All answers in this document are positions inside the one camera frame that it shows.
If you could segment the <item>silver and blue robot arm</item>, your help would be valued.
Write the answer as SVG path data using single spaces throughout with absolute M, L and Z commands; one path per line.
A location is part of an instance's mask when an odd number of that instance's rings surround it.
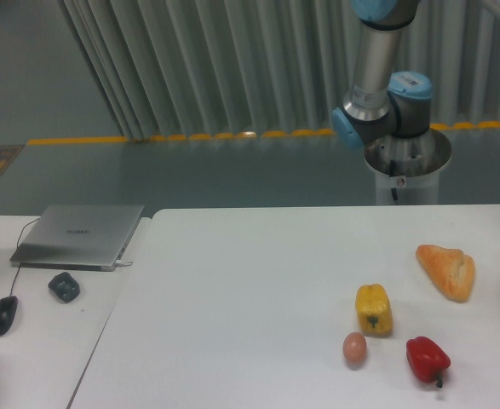
M 352 148 L 386 135 L 411 139 L 430 128 L 431 81 L 418 72 L 393 72 L 402 32 L 418 1 L 353 1 L 362 36 L 350 90 L 333 110 L 333 130 Z

